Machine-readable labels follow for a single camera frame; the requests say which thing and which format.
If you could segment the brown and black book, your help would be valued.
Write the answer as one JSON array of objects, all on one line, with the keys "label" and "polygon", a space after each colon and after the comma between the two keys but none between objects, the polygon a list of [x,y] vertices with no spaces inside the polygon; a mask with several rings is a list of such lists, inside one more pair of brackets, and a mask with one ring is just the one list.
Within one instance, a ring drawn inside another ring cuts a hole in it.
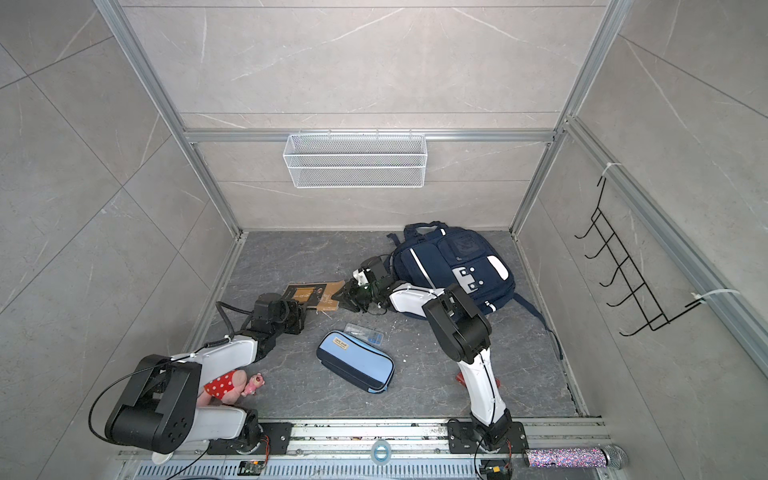
[{"label": "brown and black book", "polygon": [[289,284],[282,298],[294,300],[307,310],[337,311],[339,301],[333,298],[344,286],[344,281]]}]

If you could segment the navy blue student backpack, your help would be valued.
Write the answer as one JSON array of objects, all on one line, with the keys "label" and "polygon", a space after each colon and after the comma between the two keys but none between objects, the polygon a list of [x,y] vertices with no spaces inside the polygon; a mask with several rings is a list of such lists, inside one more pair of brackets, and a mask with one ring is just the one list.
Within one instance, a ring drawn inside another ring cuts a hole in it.
[{"label": "navy blue student backpack", "polygon": [[406,226],[402,239],[395,234],[389,238],[395,243],[388,259],[395,279],[421,287],[457,284],[486,319],[511,301],[538,320],[544,319],[532,303],[516,292],[511,269],[481,234],[433,221]]}]

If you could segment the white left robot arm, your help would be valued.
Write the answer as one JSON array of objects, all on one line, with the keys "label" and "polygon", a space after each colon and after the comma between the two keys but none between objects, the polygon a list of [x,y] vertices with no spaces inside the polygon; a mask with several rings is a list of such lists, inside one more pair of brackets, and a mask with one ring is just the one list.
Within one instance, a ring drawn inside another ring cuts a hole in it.
[{"label": "white left robot arm", "polygon": [[249,454],[265,447],[258,414],[239,401],[261,388],[248,366],[263,359],[283,335],[305,327],[306,308],[279,294],[262,294],[249,310],[219,301],[225,335],[173,356],[145,356],[121,377],[125,387],[97,437],[166,460],[187,443],[206,442]]}]

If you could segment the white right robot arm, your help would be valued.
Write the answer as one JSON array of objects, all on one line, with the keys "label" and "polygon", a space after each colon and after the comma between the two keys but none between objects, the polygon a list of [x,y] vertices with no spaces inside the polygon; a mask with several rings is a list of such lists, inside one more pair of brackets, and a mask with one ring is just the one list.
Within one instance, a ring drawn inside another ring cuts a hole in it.
[{"label": "white right robot arm", "polygon": [[512,417],[492,369],[492,327],[459,285],[421,287],[397,280],[381,257],[371,257],[331,298],[353,312],[376,305],[425,319],[442,351],[459,366],[478,446],[492,451],[506,441]]}]

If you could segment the clear plastic eraser box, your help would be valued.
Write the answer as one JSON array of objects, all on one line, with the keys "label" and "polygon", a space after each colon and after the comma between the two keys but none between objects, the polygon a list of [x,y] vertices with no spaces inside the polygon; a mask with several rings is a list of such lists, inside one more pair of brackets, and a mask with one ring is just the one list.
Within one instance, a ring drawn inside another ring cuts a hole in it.
[{"label": "clear plastic eraser box", "polygon": [[376,347],[381,346],[384,341],[383,333],[353,323],[347,323],[345,325],[344,332],[347,335],[353,336]]}]

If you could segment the light blue pencil case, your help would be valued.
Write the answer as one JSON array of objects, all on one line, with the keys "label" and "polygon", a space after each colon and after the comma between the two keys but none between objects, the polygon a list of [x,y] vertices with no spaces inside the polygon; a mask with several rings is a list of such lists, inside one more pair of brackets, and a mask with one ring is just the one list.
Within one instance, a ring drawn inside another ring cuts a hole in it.
[{"label": "light blue pencil case", "polygon": [[395,363],[385,352],[342,331],[331,331],[316,349],[321,364],[371,394],[386,391]]}]

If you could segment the pink plush doll red dress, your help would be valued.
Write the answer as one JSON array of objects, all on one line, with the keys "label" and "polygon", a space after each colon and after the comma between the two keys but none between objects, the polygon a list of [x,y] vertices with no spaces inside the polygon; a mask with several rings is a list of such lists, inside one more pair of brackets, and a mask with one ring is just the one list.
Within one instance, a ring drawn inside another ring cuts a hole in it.
[{"label": "pink plush doll red dress", "polygon": [[241,397],[254,395],[265,385],[261,373],[249,376],[244,370],[233,370],[221,375],[203,386],[196,406],[204,407],[214,400],[224,405],[234,405]]}]

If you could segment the red wallet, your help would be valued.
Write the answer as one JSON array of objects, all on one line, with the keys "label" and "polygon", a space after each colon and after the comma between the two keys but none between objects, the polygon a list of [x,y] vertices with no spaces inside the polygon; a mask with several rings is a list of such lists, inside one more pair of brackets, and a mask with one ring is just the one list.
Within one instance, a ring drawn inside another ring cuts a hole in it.
[{"label": "red wallet", "polygon": [[485,369],[469,370],[468,372],[460,371],[456,375],[456,380],[467,390],[474,392],[498,390],[501,386],[500,380],[497,377],[493,377]]}]

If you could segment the clear tape roll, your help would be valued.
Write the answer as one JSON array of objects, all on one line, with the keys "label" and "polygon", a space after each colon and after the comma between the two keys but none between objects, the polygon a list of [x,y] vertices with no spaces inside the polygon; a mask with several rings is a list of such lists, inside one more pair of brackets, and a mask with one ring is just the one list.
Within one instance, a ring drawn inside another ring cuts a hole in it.
[{"label": "clear tape roll", "polygon": [[377,466],[384,466],[390,462],[392,456],[391,444],[384,439],[377,439],[370,451],[371,461]]}]

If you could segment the white round cap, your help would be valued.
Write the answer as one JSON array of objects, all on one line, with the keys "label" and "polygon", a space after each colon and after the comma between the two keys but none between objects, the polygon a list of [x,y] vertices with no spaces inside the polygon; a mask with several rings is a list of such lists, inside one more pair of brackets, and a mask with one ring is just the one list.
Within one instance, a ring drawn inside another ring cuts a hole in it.
[{"label": "white round cap", "polygon": [[155,465],[163,465],[170,461],[173,457],[173,453],[167,453],[162,454],[158,452],[153,452],[151,455],[151,460]]}]

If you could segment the glittery purple tube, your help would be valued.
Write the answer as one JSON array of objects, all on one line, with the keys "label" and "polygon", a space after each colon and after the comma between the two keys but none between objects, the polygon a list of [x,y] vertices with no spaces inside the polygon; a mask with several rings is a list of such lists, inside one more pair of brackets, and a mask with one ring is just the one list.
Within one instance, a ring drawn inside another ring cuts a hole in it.
[{"label": "glittery purple tube", "polygon": [[524,458],[532,468],[620,470],[629,463],[627,453],[617,445],[528,449]]}]

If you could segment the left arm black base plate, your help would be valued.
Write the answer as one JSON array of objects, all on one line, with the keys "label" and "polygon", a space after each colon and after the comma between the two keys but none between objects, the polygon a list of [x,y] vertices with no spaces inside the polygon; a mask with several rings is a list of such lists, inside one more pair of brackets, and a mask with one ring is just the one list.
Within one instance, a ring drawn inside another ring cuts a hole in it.
[{"label": "left arm black base plate", "polygon": [[287,453],[293,424],[267,422],[249,424],[234,439],[219,439],[210,443],[209,455],[266,455]]}]

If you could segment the aluminium rail frame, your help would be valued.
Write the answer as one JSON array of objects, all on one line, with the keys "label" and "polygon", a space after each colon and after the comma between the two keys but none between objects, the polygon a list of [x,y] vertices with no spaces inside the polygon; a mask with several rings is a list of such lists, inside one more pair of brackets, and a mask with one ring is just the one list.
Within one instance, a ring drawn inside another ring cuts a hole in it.
[{"label": "aluminium rail frame", "polygon": [[[109,479],[618,479],[620,470],[532,468],[522,454],[449,451],[446,422],[456,418],[295,419],[284,455],[209,455],[196,442],[155,465],[150,456],[123,450]],[[522,418],[528,449],[616,445],[600,418]],[[370,451],[377,439],[392,447],[377,466]]]}]

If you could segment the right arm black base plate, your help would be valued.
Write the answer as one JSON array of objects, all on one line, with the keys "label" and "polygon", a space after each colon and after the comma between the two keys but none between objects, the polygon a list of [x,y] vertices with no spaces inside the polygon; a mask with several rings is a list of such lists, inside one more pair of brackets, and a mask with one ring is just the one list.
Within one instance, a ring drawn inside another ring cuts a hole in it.
[{"label": "right arm black base plate", "polygon": [[522,454],[529,448],[524,425],[507,418],[486,427],[475,421],[450,419],[445,424],[452,454],[512,453]]}]

